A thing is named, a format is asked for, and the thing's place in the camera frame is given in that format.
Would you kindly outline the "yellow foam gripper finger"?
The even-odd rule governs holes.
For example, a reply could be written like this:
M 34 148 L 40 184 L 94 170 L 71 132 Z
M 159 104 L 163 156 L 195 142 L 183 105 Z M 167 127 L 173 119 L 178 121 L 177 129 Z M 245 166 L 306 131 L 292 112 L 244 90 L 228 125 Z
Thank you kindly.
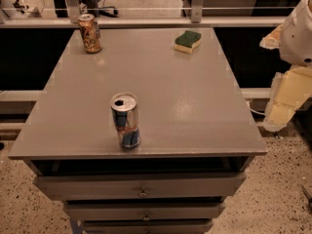
M 263 127 L 279 132 L 287 126 L 299 107 L 312 96 L 312 67 L 293 65 L 286 73 L 277 72 L 272 80 Z

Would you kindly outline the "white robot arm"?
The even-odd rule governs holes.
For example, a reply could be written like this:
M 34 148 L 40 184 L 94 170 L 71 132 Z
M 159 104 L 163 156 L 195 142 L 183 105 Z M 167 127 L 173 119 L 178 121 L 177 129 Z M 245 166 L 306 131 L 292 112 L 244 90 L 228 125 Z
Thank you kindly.
M 280 59 L 291 65 L 277 72 L 271 83 L 263 127 L 279 132 L 287 126 L 299 107 L 312 96 L 312 0 L 301 0 L 284 23 L 259 43 L 265 49 L 278 49 Z

